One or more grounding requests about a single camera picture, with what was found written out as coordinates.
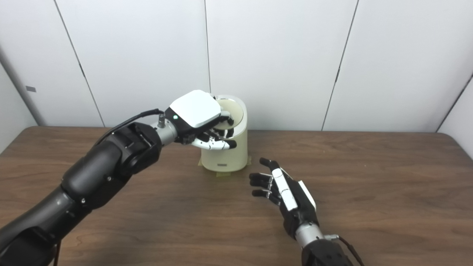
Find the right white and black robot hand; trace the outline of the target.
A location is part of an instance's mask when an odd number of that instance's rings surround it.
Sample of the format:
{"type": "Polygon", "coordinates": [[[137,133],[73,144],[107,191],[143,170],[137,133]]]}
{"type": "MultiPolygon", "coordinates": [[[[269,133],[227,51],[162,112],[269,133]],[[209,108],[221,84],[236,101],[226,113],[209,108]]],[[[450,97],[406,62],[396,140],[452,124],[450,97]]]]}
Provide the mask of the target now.
{"type": "Polygon", "coordinates": [[[250,185],[258,187],[252,196],[266,198],[279,207],[286,233],[296,239],[301,226],[318,226],[314,200],[303,182],[294,180],[275,160],[260,158],[259,163],[269,168],[270,174],[249,175],[250,185]]]}

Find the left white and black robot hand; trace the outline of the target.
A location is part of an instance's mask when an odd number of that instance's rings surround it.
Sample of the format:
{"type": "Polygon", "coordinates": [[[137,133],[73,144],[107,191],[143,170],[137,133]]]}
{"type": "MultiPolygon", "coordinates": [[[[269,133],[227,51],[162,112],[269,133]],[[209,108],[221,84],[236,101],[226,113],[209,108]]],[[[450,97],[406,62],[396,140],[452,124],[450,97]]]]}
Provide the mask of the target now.
{"type": "Polygon", "coordinates": [[[234,119],[210,93],[191,91],[173,101],[164,115],[171,124],[174,143],[205,150],[229,150],[238,146],[236,141],[224,139],[212,131],[222,122],[232,125],[234,119]]]}

